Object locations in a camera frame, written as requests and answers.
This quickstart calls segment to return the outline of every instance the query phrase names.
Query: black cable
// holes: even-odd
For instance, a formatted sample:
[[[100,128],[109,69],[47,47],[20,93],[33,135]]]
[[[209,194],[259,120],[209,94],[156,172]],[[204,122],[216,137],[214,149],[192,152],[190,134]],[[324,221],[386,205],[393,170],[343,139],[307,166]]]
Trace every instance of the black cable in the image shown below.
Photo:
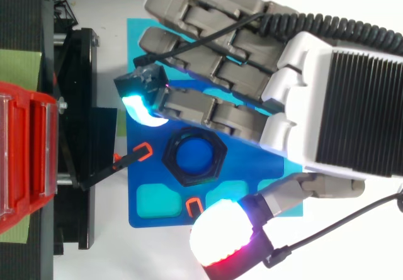
[[[253,21],[263,18],[264,16],[265,16],[265,13],[257,13],[257,14],[253,14],[252,16],[245,17],[245,18],[239,20],[238,22],[236,22],[216,33],[206,36],[205,38],[202,38],[193,43],[189,43],[185,46],[171,50],[170,52],[161,53],[159,55],[156,55],[153,53],[141,55],[137,58],[134,58],[134,60],[133,60],[134,65],[136,67],[146,66],[146,65],[149,65],[149,64],[157,62],[157,61],[161,61],[161,60],[164,60],[164,59],[167,59],[170,57],[174,57],[175,55],[179,55],[181,53],[187,52],[188,50],[194,49],[196,47],[206,45],[207,43],[210,43],[211,41],[214,41],[214,40],[220,38],[221,36],[224,36],[234,30],[237,30],[239,28],[244,27],[245,25],[248,25],[249,23],[251,23]]]
[[[387,196],[385,198],[379,199],[378,201],[376,201],[372,204],[369,204],[368,206],[365,206],[364,208],[354,212],[353,214],[350,214],[347,217],[344,217],[343,219],[337,221],[336,223],[333,223],[332,225],[328,226],[327,228],[324,228],[323,230],[317,232],[316,234],[313,234],[312,236],[309,236],[293,245],[290,245],[289,248],[291,251],[297,250],[300,247],[303,247],[304,245],[307,245],[307,244],[317,240],[318,238],[321,238],[324,235],[334,231],[335,229],[341,227],[342,225],[345,225],[346,223],[350,222],[351,220],[354,220],[355,218],[361,216],[362,214],[365,214],[365,213],[371,211],[372,209],[375,209],[385,203],[388,203],[389,201],[392,201],[395,199],[401,199],[401,198],[403,198],[403,194],[397,193],[397,194],[393,194],[393,195]]]
[[[388,53],[403,54],[403,36],[400,33],[362,21],[323,14],[265,14],[258,33],[286,42],[301,31],[362,44]]]
[[[266,14],[257,13],[245,17],[223,30],[217,31],[205,38],[170,52],[161,54],[148,53],[134,58],[136,67],[146,66],[175,55],[187,52],[193,48],[206,45],[221,36],[242,28],[249,23],[261,19],[258,34],[262,37],[272,36],[282,42],[287,42],[301,31],[307,31],[315,36],[346,40],[357,44],[383,50],[387,53],[403,55],[403,36],[393,30],[379,28],[362,21],[347,20],[346,18],[323,16],[322,14]]]
[[[291,253],[294,250],[297,250],[321,237],[323,237],[324,235],[334,231],[335,229],[341,227],[342,225],[345,225],[346,223],[350,222],[351,220],[354,220],[355,218],[361,216],[362,214],[365,214],[369,211],[371,211],[372,209],[375,209],[385,203],[388,203],[389,201],[392,200],[397,200],[397,204],[399,209],[401,210],[401,212],[403,212],[403,192],[397,193],[397,194],[393,194],[390,196],[387,196],[385,198],[379,199],[378,201],[369,204],[368,206],[354,212],[353,214],[348,215],[347,217],[344,217],[342,220],[337,221],[336,223],[333,223],[332,225],[328,226],[327,228],[324,228],[323,230],[317,232],[316,234],[313,234],[312,236],[309,236],[293,245],[286,245],[280,249],[275,249],[272,253],[272,255],[270,256],[270,258],[268,260],[265,260],[263,263],[265,264],[265,266],[267,268],[272,268],[273,266],[276,266],[277,264],[281,263],[282,261],[284,261],[289,255],[291,255]]]

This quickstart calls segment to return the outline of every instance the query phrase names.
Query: light blue panel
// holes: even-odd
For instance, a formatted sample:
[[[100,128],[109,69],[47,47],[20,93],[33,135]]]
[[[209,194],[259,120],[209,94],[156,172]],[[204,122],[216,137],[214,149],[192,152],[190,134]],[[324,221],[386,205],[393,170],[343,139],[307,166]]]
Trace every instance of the light blue panel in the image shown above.
[[[247,184],[244,181],[225,181],[214,190],[206,194],[206,207],[216,203],[220,199],[238,201],[248,194]]]

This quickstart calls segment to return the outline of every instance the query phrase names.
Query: glowing bulb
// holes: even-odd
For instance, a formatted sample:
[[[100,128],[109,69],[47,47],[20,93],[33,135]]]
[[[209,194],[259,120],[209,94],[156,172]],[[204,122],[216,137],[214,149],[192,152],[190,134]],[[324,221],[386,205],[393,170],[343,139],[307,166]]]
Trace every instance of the glowing bulb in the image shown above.
[[[222,199],[196,220],[190,234],[190,248],[198,262],[209,266],[247,245],[253,226],[239,203]]]
[[[150,115],[141,96],[125,96],[122,98],[127,112],[137,123],[148,127],[158,127],[166,124],[168,120]]]

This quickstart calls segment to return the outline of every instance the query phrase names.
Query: black metal frame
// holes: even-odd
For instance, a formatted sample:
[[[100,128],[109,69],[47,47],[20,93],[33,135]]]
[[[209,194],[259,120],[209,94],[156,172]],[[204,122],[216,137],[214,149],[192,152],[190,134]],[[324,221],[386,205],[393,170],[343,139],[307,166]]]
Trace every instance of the black metal frame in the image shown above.
[[[95,187],[83,191],[80,183],[113,163],[117,110],[94,108],[96,81],[95,32],[90,28],[67,32],[62,47],[55,47],[55,75],[67,109],[59,120],[59,173],[71,185],[58,186],[55,196],[54,254],[63,243],[78,242],[79,249],[94,243]]]

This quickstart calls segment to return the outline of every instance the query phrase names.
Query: white surface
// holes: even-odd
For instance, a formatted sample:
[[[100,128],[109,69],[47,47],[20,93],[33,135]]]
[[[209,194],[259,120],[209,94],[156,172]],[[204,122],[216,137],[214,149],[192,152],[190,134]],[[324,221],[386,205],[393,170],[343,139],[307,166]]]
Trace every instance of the white surface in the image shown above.
[[[82,26],[101,38],[98,49],[98,104],[120,106],[112,79],[126,70],[126,19],[147,17],[144,0],[69,0]],[[398,12],[403,0],[273,0],[300,12],[337,15],[403,31]],[[125,139],[116,141],[125,149]],[[291,244],[358,208],[397,191],[398,181],[368,181],[358,199],[305,202],[303,218],[278,218],[267,232],[275,247]],[[387,204],[336,232],[296,251],[272,270],[260,264],[240,280],[399,279],[403,216]],[[96,241],[89,251],[65,245],[55,258],[56,280],[199,280],[206,279],[189,247],[189,227],[134,229],[128,224],[127,175],[97,186]]]

